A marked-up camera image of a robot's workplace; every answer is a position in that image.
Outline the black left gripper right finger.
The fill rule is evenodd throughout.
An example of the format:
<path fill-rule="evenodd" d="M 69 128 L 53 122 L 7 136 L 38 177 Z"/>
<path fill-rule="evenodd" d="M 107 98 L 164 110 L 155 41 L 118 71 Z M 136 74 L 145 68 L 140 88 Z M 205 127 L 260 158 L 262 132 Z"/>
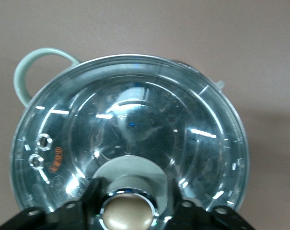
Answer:
<path fill-rule="evenodd" d="M 174 178 L 156 185 L 158 230 L 252 230 L 237 210 L 243 193 L 218 185 L 212 194 L 196 195 L 187 186 L 181 190 Z"/>

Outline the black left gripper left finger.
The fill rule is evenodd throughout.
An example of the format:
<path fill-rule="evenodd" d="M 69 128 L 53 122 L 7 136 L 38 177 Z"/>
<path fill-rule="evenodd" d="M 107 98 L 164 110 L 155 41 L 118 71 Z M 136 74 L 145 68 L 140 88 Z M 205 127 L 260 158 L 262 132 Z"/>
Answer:
<path fill-rule="evenodd" d="M 68 201 L 53 212 L 41 207 L 26 208 L 0 225 L 0 230 L 102 230 L 102 182 L 102 178 L 91 179 L 80 199 Z"/>

